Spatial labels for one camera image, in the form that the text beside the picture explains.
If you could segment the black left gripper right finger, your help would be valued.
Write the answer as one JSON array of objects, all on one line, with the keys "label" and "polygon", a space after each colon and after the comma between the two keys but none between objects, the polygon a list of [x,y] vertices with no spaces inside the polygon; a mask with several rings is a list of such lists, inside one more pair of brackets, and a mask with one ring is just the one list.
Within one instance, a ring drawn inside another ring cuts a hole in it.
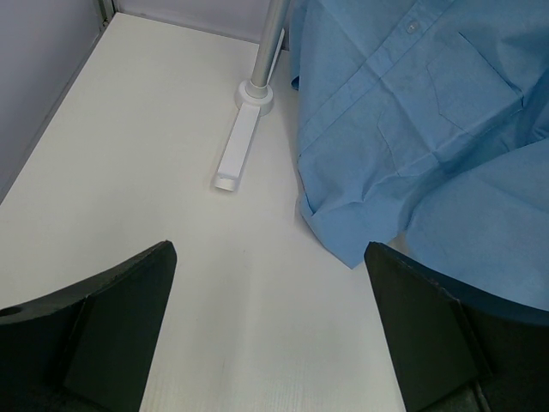
[{"label": "black left gripper right finger", "polygon": [[407,411],[546,411],[548,313],[377,242],[365,265]]}]

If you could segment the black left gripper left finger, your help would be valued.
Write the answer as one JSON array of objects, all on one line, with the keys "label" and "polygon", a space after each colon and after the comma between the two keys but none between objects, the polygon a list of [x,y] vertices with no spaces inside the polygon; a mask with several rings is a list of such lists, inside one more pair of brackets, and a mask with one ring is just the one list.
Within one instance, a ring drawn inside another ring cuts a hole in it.
[{"label": "black left gripper left finger", "polygon": [[137,411],[177,265],[165,240],[1,311],[3,411]]}]

